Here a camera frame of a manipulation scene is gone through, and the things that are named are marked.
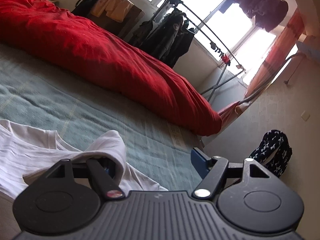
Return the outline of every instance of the orange curtain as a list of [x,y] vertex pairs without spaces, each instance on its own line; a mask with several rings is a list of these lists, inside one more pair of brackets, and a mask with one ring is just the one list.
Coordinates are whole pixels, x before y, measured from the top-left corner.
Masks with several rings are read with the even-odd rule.
[[303,20],[299,10],[296,9],[289,23],[273,44],[266,60],[262,63],[257,74],[250,82],[247,92],[244,95],[244,100],[235,102],[218,112],[222,118],[222,129],[226,128],[241,115],[270,85],[272,79],[280,71],[287,55],[303,31]]

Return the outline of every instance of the white fabric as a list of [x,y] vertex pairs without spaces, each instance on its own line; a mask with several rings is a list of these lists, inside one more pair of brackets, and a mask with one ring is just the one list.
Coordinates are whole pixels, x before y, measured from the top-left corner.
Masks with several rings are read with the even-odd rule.
[[83,162],[91,157],[108,157],[116,163],[114,181],[126,195],[130,190],[166,191],[126,162],[126,148],[117,131],[106,132],[82,152],[63,141],[57,131],[0,120],[0,191],[13,199],[28,186],[25,181],[60,159]]

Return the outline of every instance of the light switch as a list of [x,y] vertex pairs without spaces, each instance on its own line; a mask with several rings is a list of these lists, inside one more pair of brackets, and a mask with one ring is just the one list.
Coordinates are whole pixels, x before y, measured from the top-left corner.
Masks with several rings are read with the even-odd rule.
[[303,113],[301,114],[301,117],[303,120],[308,121],[310,114],[306,111],[303,111]]

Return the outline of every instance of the mattress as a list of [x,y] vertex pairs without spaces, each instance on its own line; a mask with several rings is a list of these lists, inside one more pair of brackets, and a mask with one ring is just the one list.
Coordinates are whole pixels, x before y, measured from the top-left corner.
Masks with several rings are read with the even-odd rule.
[[0,118],[57,130],[80,150],[117,130],[127,147],[127,162],[163,187],[190,192],[201,181],[190,161],[191,149],[199,147],[196,135],[121,94],[3,44]]

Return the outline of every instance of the red comforter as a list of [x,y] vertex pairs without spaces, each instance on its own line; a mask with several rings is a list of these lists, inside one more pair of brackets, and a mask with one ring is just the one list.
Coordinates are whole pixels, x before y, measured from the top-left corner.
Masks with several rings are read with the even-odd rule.
[[119,92],[196,134],[221,129],[219,115],[185,78],[47,0],[0,0],[0,41]]

